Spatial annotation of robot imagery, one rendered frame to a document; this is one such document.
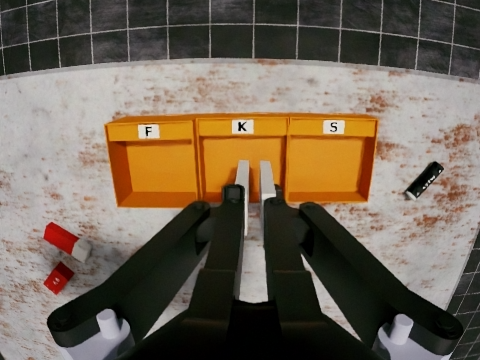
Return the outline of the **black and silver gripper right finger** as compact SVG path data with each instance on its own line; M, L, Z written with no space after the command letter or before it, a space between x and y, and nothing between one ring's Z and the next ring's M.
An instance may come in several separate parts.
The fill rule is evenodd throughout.
M461 322L409 290L320 204L288 206L270 161L260 161L259 203L280 360L337 360L302 256L360 340L385 360L450 358Z

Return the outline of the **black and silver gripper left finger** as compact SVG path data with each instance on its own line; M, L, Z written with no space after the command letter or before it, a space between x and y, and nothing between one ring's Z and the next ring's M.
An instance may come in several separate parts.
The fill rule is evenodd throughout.
M64 360L114 360L143 340L208 250L172 359L227 360L248 203L249 160L239 160L220 206L191 202L101 285L52 311L46 323Z

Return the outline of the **black battery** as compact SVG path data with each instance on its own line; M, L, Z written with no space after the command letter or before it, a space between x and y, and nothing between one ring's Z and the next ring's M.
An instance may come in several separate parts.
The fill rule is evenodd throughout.
M432 184L442 173L444 168L436 161L418 178L418 180L406 191L408 197L414 201Z

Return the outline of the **orange three-compartment tray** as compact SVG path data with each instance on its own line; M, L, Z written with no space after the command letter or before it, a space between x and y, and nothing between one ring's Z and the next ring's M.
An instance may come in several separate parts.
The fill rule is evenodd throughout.
M124 116L104 131L117 208L184 209L222 203L239 160L249 160L249 203L260 161L287 203L366 203L378 126L367 114L196 113Z

